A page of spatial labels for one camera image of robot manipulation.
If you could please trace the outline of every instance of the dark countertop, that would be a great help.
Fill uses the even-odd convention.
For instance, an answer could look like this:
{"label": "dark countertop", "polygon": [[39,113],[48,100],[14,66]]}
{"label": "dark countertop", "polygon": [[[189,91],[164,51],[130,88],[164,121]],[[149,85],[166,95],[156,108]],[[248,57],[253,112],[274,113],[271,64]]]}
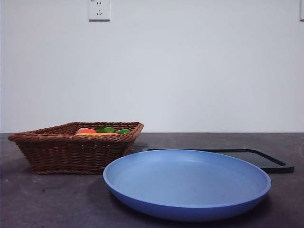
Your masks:
{"label": "dark countertop", "polygon": [[32,174],[8,136],[1,134],[2,228],[304,228],[304,133],[141,133],[133,152],[251,148],[294,165],[294,173],[269,174],[272,187],[257,207],[208,223],[166,221],[136,212],[109,192],[102,175]]}

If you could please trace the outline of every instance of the basket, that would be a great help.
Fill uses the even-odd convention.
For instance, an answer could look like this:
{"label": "basket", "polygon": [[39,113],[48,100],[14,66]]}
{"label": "basket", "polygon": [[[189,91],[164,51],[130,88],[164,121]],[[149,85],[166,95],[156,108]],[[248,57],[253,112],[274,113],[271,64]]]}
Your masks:
{"label": "basket", "polygon": [[[74,135],[82,127],[129,129],[120,135]],[[112,161],[128,154],[143,129],[140,122],[73,122],[9,136],[37,174],[102,174]]]}

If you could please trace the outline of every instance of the toy fruit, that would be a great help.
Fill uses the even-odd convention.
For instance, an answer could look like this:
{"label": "toy fruit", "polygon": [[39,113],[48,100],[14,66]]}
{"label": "toy fruit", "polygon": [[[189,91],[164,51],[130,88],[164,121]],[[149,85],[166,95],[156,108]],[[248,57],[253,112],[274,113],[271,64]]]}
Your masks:
{"label": "toy fruit", "polygon": [[99,135],[99,136],[103,136],[103,135],[113,135],[113,134],[118,134],[118,133],[78,133],[76,135]]}
{"label": "toy fruit", "polygon": [[129,132],[131,132],[129,129],[121,129],[119,131],[116,131],[116,133],[118,133],[118,134],[126,134],[126,133],[129,133]]}
{"label": "toy fruit", "polygon": [[96,128],[97,133],[112,133],[114,132],[114,128],[112,127],[104,127],[104,126],[98,126]]}
{"label": "toy fruit", "polygon": [[78,131],[76,131],[75,134],[78,134],[78,133],[96,133],[96,131],[94,129],[91,129],[91,128],[82,127],[80,129],[78,129]]}

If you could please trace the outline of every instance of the wall outlet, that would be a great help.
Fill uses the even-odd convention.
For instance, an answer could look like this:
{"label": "wall outlet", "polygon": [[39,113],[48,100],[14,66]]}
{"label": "wall outlet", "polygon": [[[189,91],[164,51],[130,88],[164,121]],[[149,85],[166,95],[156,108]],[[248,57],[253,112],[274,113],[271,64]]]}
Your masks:
{"label": "wall outlet", "polygon": [[110,0],[88,0],[89,21],[110,21]]}

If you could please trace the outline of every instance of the black tray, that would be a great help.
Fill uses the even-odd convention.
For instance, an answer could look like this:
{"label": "black tray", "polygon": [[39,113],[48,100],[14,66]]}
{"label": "black tray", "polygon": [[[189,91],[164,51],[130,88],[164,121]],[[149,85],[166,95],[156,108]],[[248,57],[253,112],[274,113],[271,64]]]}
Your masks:
{"label": "black tray", "polygon": [[231,157],[239,158],[250,162],[251,164],[260,167],[267,173],[292,173],[294,166],[286,163],[285,161],[275,158],[269,153],[254,150],[254,149],[189,149],[196,151],[206,151],[213,153],[220,153]]}

